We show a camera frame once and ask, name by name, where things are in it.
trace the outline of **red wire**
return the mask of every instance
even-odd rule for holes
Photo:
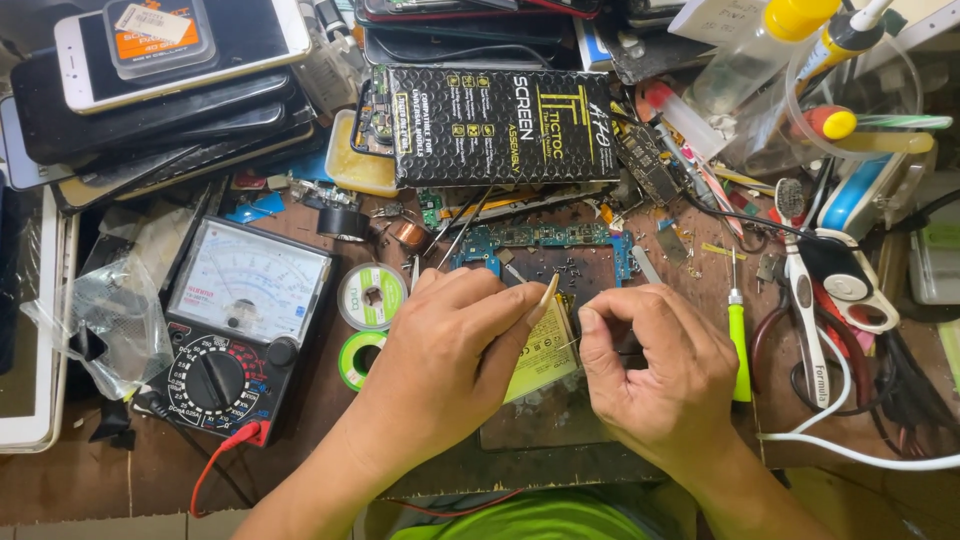
[[[197,499],[200,495],[200,486],[204,484],[206,475],[210,474],[210,469],[213,468],[213,463],[217,460],[217,457],[220,457],[220,454],[233,449],[234,447],[249,441],[250,439],[256,437],[260,433],[260,423],[259,422],[250,422],[243,428],[237,430],[236,433],[230,436],[229,439],[220,444],[220,448],[210,457],[210,460],[207,461],[204,471],[200,473],[200,477],[197,479],[197,483],[193,486],[193,497],[190,498],[190,515],[200,519],[206,517],[207,514],[201,513],[197,510]]]
[[[503,502],[506,501],[507,499],[510,499],[511,497],[519,494],[521,491],[523,491],[523,488],[514,490],[514,491],[512,491],[512,492],[510,492],[510,493],[508,493],[508,494],[506,494],[506,495],[504,495],[503,497],[501,497],[501,498],[499,498],[499,499],[495,499],[495,500],[493,500],[493,501],[490,501],[489,503],[483,503],[483,504],[480,504],[480,505],[478,505],[478,506],[474,506],[473,508],[468,508],[468,509],[466,509],[466,510],[460,510],[459,512],[435,512],[435,511],[433,511],[433,510],[431,510],[431,509],[429,509],[429,508],[424,508],[424,507],[422,507],[422,506],[417,506],[417,505],[415,505],[415,504],[410,504],[410,503],[407,503],[407,502],[405,502],[405,501],[398,501],[397,499],[386,499],[386,501],[387,501],[388,503],[399,504],[400,506],[404,506],[404,507],[410,508],[411,510],[417,510],[417,512],[420,512],[420,513],[422,513],[422,514],[426,514],[426,515],[428,515],[428,516],[433,516],[433,517],[435,517],[435,518],[457,518],[457,517],[460,517],[460,516],[466,516],[467,514],[472,514],[473,512],[476,512],[476,511],[478,511],[478,510],[482,510],[482,509],[484,509],[484,508],[489,508],[489,507],[493,506],[494,504],[503,503]]]

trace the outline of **green shirt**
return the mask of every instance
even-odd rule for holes
[[[592,497],[517,495],[442,525],[407,528],[392,540],[649,540],[626,516]]]

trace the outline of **black electrical tape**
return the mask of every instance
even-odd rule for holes
[[[365,242],[370,230],[370,217],[360,212],[321,209],[317,217],[317,234],[347,242]]]

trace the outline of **toothbrush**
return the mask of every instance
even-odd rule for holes
[[[777,183],[774,201],[781,222],[783,225],[790,226],[792,218],[800,217],[804,213],[804,185],[796,179],[781,179]],[[788,233],[785,244],[786,274],[790,280],[793,307],[797,310],[798,319],[803,325],[801,330],[804,340],[801,341],[801,348],[804,351],[806,389],[818,407],[827,408],[830,405],[830,380],[827,359],[824,357],[820,336],[817,333],[813,284],[804,260],[800,257],[797,236]]]

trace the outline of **fingernail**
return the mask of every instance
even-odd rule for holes
[[[553,279],[550,280],[550,284],[546,287],[546,292],[544,292],[542,298],[540,298],[540,302],[527,314],[527,325],[529,325],[530,328],[536,326],[540,319],[543,318],[543,315],[546,313],[546,308],[550,304],[550,300],[557,294],[557,283],[559,281],[560,274],[554,274]]]
[[[581,307],[580,310],[577,311],[577,316],[580,317],[580,330],[583,333],[591,332],[594,328],[596,328],[597,312],[593,309],[590,309],[589,307]]]

